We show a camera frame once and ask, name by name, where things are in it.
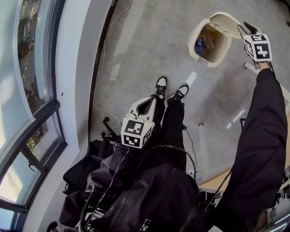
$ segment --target cable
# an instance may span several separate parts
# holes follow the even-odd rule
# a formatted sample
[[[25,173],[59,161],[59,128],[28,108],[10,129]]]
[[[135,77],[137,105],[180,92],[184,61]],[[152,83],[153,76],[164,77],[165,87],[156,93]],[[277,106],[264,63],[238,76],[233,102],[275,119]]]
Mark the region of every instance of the cable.
[[[194,160],[192,159],[191,155],[190,155],[187,151],[185,151],[185,150],[183,150],[183,149],[181,149],[181,148],[179,148],[179,147],[170,146],[170,145],[158,145],[158,146],[155,146],[155,147],[152,147],[151,149],[149,149],[149,150],[145,153],[145,155],[143,156],[142,160],[139,162],[139,164],[137,165],[137,167],[135,168],[135,171],[137,171],[137,169],[141,166],[141,163],[144,161],[144,159],[145,159],[146,156],[149,154],[149,152],[151,152],[152,150],[154,150],[154,149],[156,149],[156,148],[159,148],[159,147],[166,147],[166,148],[173,149],[173,150],[179,150],[179,151],[184,152],[186,155],[188,155],[188,157],[190,158],[190,160],[191,160],[191,162],[192,162],[192,164],[193,164],[193,170],[194,170],[194,176],[193,176],[193,179],[195,180],[195,178],[196,178],[196,167],[195,167],[195,163],[194,163]]]
[[[94,89],[94,96],[95,96],[95,92],[96,92],[96,88],[98,87],[98,85],[101,83],[101,81],[104,79],[104,72],[103,72],[103,66],[104,66],[104,62],[105,62],[105,55],[106,55],[106,47],[105,47],[105,43],[106,43],[106,40],[109,38],[109,36],[110,36],[110,34],[111,34],[111,31],[112,31],[112,25],[124,14],[124,13],[126,13],[129,9],[130,9],[130,7],[131,7],[131,4],[132,4],[132,0],[130,0],[130,3],[129,3],[129,6],[128,6],[128,8],[125,10],[125,11],[123,11],[112,23],[111,23],[111,26],[110,26],[110,31],[109,31],[109,34],[107,35],[107,37],[105,38],[105,40],[104,40],[104,44],[103,44],[103,48],[104,48],[104,56],[103,56],[103,62],[102,62],[102,64],[101,64],[101,79],[99,80],[99,82],[96,84],[96,86],[95,86],[95,89]],[[119,122],[119,124],[118,124],[118,126],[116,126],[116,127],[114,127],[113,128],[113,131],[115,131],[115,129],[116,128],[118,128],[120,125],[121,125],[121,121],[116,117],[116,116],[114,116],[111,112],[109,112],[109,111],[107,111],[107,110],[104,110],[104,109],[102,109],[102,108],[100,108],[100,107],[97,107],[96,105],[95,105],[95,103],[94,103],[94,98],[93,98],[93,101],[92,101],[92,103],[93,103],[93,105],[97,108],[97,109],[99,109],[99,110],[101,110],[101,111],[104,111],[104,112],[107,112],[107,113],[109,113],[110,115],[112,115],[114,118],[116,118],[117,120],[118,120],[118,122]]]
[[[221,189],[221,187],[223,186],[223,184],[225,183],[225,181],[227,180],[227,178],[230,176],[231,173],[232,173],[232,170],[230,170],[230,172],[227,174],[227,176],[225,177],[225,179],[223,179],[221,185],[218,187],[218,189],[217,189],[217,191],[215,192],[213,198],[209,201],[208,205],[206,206],[206,208],[205,208],[205,210],[204,210],[204,212],[203,212],[203,217],[204,217],[204,215],[205,215],[205,212],[206,212],[206,210],[207,210],[209,204],[212,202],[212,200],[214,200],[214,198],[216,197],[217,193],[219,192],[219,190]]]
[[[102,195],[102,197],[101,197],[100,200],[98,201],[98,204],[96,205],[96,207],[95,207],[93,213],[90,215],[90,218],[88,219],[85,228],[87,228],[87,226],[88,226],[88,224],[90,223],[90,221],[91,221],[93,215],[95,214],[96,210],[98,209],[98,206],[100,205],[100,202],[103,200],[103,198],[105,197],[105,195],[106,195],[107,192],[109,191],[110,187],[112,186],[113,181],[114,181],[114,177],[115,177],[116,173],[118,172],[121,163],[123,162],[123,160],[125,159],[125,157],[126,157],[127,154],[129,153],[129,151],[130,151],[130,147],[128,147],[128,151],[127,151],[127,153],[124,155],[124,157],[122,158],[122,160],[121,160],[120,163],[118,164],[118,167],[117,167],[117,169],[116,169],[116,171],[115,171],[115,173],[114,173],[114,175],[113,175],[113,177],[112,177],[112,180],[111,180],[111,182],[110,182],[109,187],[107,188],[107,190],[104,192],[104,194]]]
[[[196,164],[196,169],[197,169],[197,168],[198,168],[198,160],[196,159],[196,154],[195,154],[195,152],[194,152],[194,148],[193,148],[193,141],[192,141],[192,139],[190,138],[189,131],[187,130],[187,128],[186,128],[186,132],[188,133],[189,139],[191,140],[192,151],[193,151],[193,153],[194,153],[194,157],[195,157],[195,164]]]
[[[276,78],[276,73],[275,73],[275,71],[274,71],[274,67],[273,67],[273,65],[272,65],[272,62],[269,61],[268,63],[269,63],[270,68],[272,69],[272,72],[273,72],[273,74],[274,74],[275,79],[277,79],[277,78]]]

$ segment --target hand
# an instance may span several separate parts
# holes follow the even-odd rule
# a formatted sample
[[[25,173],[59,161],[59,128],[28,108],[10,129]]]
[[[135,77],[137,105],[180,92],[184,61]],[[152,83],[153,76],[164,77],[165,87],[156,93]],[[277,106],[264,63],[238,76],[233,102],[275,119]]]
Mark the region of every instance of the hand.
[[[270,68],[268,62],[261,62],[261,63],[259,63],[259,66],[260,66],[260,70],[263,70],[265,68]]]

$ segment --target white wall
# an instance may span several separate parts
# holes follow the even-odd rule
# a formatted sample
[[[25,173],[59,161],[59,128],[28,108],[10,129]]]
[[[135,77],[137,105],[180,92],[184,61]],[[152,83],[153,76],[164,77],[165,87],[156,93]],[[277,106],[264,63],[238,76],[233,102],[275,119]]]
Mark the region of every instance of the white wall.
[[[56,53],[60,118],[68,143],[28,213],[24,232],[43,232],[58,220],[65,195],[63,174],[87,152],[88,110],[92,73],[102,28],[111,0],[66,0]]]

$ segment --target concrete floor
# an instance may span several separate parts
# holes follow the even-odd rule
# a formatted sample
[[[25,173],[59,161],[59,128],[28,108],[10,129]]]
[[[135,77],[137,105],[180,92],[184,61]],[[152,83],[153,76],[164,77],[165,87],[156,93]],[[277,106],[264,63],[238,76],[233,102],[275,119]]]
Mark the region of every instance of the concrete floor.
[[[118,1],[112,21],[129,2]],[[239,119],[233,120],[241,111],[245,111],[242,118],[247,116],[256,82],[256,75],[243,66],[251,59],[239,39],[233,39],[217,68],[207,68],[190,57],[186,43],[191,31],[200,21],[219,11],[231,14],[240,22],[256,24],[268,34],[277,79],[290,90],[290,28],[286,25],[289,15],[277,0],[133,0],[130,10],[113,25],[106,42],[104,79],[94,99],[97,106],[122,120],[132,103],[154,93],[160,75],[169,78],[167,94],[170,95],[187,80],[191,71],[197,73],[184,100],[184,123],[197,151],[198,169],[202,169],[198,125],[205,126],[209,177],[234,162],[241,126]],[[92,140],[100,139],[100,133],[106,131],[101,124],[105,116],[110,115],[94,107]],[[111,126],[117,124],[111,117]],[[186,133],[184,146],[192,148]]]

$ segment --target window frame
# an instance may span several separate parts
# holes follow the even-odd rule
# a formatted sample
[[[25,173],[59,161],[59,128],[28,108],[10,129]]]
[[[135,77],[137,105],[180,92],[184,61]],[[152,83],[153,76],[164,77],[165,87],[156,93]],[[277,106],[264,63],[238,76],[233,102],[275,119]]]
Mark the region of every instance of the window frame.
[[[46,62],[44,78],[48,79],[50,100],[45,103],[36,113],[34,113],[35,120],[29,121],[30,124],[23,131],[16,135],[15,139],[11,141],[11,143],[6,147],[1,155],[2,159],[0,161],[0,183],[2,182],[9,167],[12,165],[13,161],[20,152],[22,152],[25,158],[41,173],[31,193],[29,194],[25,205],[8,202],[0,198],[0,208],[14,212],[14,217],[10,226],[10,230],[12,231],[22,230],[29,209],[31,208],[31,205],[42,183],[44,182],[45,178],[49,174],[50,170],[52,169],[53,165],[56,163],[62,152],[67,147],[58,111],[60,108],[60,103],[57,101],[55,76],[55,55],[58,28],[65,0],[52,1],[53,6],[50,17],[48,17],[47,19],[49,20],[49,22],[45,31],[45,33],[48,35],[48,40],[46,42],[46,51],[44,51],[44,60]],[[43,158],[45,157],[48,159],[44,159],[45,162],[43,162],[42,160],[37,160],[37,158],[27,147],[26,142],[51,116],[53,116],[54,121],[56,122],[56,128],[60,138],[60,144],[58,146],[55,146],[53,143],[50,146],[50,148],[43,155]]]

